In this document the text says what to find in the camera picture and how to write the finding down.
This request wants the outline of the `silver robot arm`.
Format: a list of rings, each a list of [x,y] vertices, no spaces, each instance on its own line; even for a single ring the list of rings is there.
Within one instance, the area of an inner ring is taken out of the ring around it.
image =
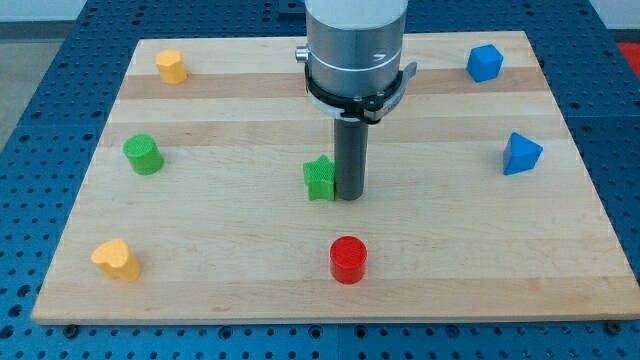
[[[314,96],[366,98],[400,72],[407,0],[306,0],[305,75]]]

